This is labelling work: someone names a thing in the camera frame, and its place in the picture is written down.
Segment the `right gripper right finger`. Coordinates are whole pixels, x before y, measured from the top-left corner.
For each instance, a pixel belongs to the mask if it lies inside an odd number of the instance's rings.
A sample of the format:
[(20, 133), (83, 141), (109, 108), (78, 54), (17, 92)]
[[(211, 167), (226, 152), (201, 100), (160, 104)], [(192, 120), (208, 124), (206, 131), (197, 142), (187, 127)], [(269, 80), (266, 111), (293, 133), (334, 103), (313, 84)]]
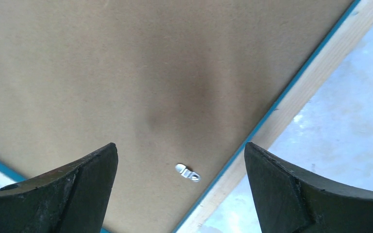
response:
[(250, 142), (248, 180), (264, 233), (373, 233), (373, 191), (289, 163)]

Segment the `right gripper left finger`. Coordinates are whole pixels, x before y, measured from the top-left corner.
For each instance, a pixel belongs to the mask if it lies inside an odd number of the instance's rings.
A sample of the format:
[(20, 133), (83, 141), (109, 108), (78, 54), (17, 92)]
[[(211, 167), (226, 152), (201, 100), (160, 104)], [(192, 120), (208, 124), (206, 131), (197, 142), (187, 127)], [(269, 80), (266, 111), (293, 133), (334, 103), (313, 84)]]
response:
[(0, 188), (0, 233), (99, 233), (118, 167), (114, 143)]

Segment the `small metal turn clip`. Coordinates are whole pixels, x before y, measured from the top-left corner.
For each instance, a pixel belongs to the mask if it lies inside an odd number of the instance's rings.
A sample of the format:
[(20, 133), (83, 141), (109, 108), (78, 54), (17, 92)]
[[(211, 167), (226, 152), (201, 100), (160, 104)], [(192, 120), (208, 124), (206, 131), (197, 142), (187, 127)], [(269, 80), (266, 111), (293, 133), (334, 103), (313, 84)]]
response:
[(189, 179), (193, 182), (199, 182), (201, 180), (201, 177), (198, 173), (190, 170), (186, 165), (184, 164), (177, 164), (175, 166), (175, 170), (184, 178)]

